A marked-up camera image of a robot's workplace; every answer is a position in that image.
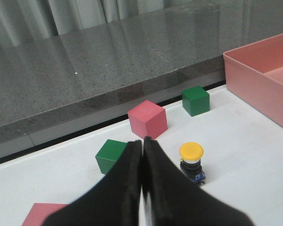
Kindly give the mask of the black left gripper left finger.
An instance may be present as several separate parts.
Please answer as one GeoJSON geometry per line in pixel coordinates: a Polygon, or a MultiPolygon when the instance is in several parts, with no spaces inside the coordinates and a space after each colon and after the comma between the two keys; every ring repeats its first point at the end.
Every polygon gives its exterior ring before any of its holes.
{"type": "Polygon", "coordinates": [[[128,142],[111,170],[90,191],[49,215],[44,226],[137,226],[142,160],[140,140],[128,142]]]}

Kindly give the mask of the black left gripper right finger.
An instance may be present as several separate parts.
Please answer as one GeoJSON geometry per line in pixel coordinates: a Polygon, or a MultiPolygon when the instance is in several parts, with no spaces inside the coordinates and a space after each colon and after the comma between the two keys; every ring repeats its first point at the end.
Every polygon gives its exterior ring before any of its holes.
{"type": "Polygon", "coordinates": [[[144,139],[142,191],[148,226],[251,226],[243,212],[192,183],[156,140],[144,139]]]}

